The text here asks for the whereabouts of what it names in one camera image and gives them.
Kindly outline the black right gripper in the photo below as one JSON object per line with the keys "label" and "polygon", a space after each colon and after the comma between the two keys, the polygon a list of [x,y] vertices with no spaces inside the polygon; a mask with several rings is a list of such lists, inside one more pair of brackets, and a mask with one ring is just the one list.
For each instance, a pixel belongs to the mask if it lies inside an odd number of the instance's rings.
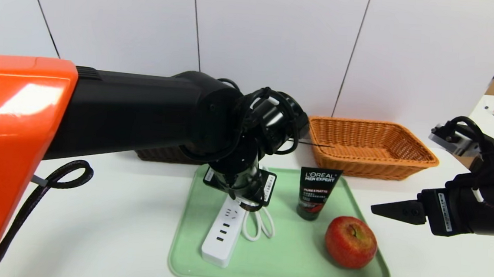
{"label": "black right gripper", "polygon": [[494,182],[481,182],[473,190],[476,176],[457,175],[441,189],[424,189],[418,200],[371,205],[371,212],[412,225],[426,224],[436,236],[463,234],[494,236]]}

